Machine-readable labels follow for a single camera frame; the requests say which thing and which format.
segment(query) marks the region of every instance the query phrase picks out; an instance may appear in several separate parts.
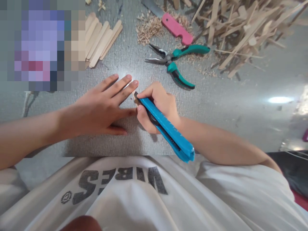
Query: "pliers jaw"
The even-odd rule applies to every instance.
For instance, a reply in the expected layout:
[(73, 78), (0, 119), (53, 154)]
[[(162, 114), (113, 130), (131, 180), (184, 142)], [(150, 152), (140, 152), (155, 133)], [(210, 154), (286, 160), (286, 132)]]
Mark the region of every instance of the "pliers jaw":
[(148, 58), (145, 59), (149, 62), (156, 62), (159, 64), (168, 64), (169, 61), (171, 61), (171, 56), (163, 49), (159, 48), (158, 46), (155, 46), (153, 44), (149, 44), (157, 53), (159, 53), (162, 58)]

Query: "needle-nose pliers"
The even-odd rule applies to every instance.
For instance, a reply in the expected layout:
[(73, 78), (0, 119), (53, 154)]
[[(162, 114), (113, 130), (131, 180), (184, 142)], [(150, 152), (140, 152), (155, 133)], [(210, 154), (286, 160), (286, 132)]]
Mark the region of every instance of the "needle-nose pliers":
[(202, 45), (191, 45), (187, 46), (183, 49), (175, 49), (171, 54), (164, 51), (163, 49), (155, 46), (153, 44), (149, 44), (156, 52), (158, 52), (162, 58), (148, 58), (145, 59), (146, 61), (156, 62), (160, 64), (167, 65), (167, 71), (171, 73), (174, 80), (180, 84), (184, 88), (195, 89), (195, 85), (186, 81), (181, 73), (179, 72), (176, 64), (173, 62), (174, 60), (178, 59), (179, 57), (189, 54), (189, 53), (198, 53), (198, 54), (207, 54), (210, 51), (210, 48), (207, 46)]

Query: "white t-shirt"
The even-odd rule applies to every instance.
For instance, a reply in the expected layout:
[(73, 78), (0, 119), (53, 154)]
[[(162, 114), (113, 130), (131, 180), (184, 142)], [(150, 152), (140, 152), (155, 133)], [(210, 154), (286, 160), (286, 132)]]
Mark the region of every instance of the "white t-shirt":
[[(17, 175), (0, 171), (1, 203), (22, 192)], [(81, 215), (104, 231), (308, 230), (275, 170), (202, 162), (194, 177), (166, 156), (76, 158), (8, 209), (0, 230), (60, 230)]]

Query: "green pliers handle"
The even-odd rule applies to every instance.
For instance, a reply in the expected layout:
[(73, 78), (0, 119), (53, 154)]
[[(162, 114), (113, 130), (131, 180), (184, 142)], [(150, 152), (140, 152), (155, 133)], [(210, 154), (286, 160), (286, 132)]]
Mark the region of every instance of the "green pliers handle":
[(171, 73), (174, 80), (181, 85), (182, 87), (188, 88), (188, 89), (195, 89), (194, 84), (191, 84), (190, 82), (186, 81), (181, 73), (179, 72), (176, 64), (174, 62), (170, 63), (170, 65), (167, 67), (167, 71)]
[[(207, 46), (202, 46), (202, 45), (191, 45), (188, 47), (185, 47), (183, 49), (175, 49), (173, 51), (173, 60), (189, 54), (189, 53), (198, 53), (198, 54), (207, 54), (210, 52), (210, 48)], [(181, 73), (179, 72), (176, 64), (174, 62), (170, 63), (168, 68), (167, 68), (168, 72), (170, 72), (172, 74), (172, 77), (174, 78), (174, 80), (181, 86), (188, 88), (188, 89), (195, 89), (194, 84), (186, 81), (183, 76), (181, 75)]]
[(197, 54), (207, 54), (210, 52), (210, 48), (207, 46), (202, 46), (202, 45), (191, 45), (188, 47), (185, 47), (183, 49), (175, 49), (172, 54), (174, 56), (175, 59), (189, 54), (189, 53), (197, 53)]

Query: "forearm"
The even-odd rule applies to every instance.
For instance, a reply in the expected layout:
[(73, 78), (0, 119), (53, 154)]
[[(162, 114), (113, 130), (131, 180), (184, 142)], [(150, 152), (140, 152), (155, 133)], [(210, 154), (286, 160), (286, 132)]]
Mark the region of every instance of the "forearm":
[(255, 165), (271, 160), (268, 155), (251, 143), (208, 124), (182, 117), (180, 132), (196, 150), (215, 164)]
[(17, 164), (27, 154), (70, 138), (65, 111), (23, 118), (0, 125), (0, 169)]

